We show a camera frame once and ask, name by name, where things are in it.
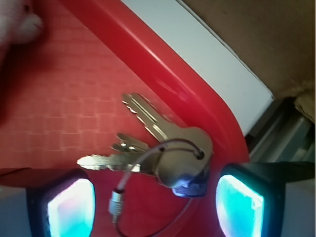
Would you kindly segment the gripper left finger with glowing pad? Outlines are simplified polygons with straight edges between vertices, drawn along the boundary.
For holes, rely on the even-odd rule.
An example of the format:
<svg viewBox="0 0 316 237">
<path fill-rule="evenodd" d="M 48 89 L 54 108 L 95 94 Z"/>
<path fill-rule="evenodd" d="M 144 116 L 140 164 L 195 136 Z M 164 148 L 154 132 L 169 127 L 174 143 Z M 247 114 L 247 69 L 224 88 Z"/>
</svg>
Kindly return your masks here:
<svg viewBox="0 0 316 237">
<path fill-rule="evenodd" d="M 27 175 L 28 214 L 34 237 L 88 237 L 95 219 L 95 189 L 75 169 L 33 169 Z"/>
</svg>

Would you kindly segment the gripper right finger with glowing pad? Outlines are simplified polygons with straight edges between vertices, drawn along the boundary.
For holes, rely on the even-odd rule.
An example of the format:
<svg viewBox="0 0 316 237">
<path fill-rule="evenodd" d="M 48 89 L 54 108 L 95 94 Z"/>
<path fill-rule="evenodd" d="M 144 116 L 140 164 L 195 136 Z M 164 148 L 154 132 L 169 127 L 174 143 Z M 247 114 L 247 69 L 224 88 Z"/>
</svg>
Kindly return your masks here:
<svg viewBox="0 0 316 237">
<path fill-rule="evenodd" d="M 217 183 L 216 211 L 226 237 L 314 237 L 315 164 L 229 163 Z"/>
</svg>

